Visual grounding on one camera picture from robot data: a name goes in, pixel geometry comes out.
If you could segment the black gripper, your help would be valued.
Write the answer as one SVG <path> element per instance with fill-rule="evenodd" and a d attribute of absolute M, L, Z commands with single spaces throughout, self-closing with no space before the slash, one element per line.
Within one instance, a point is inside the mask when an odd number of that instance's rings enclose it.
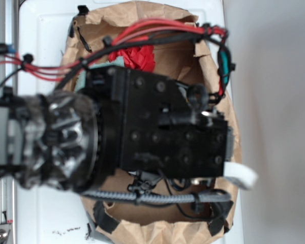
<path fill-rule="evenodd" d="M 88 71 L 85 93 L 97 106 L 98 183 L 117 169 L 137 174 L 134 190 L 154 187 L 151 174 L 168 179 L 223 175 L 233 139 L 202 84 L 114 66 Z"/>

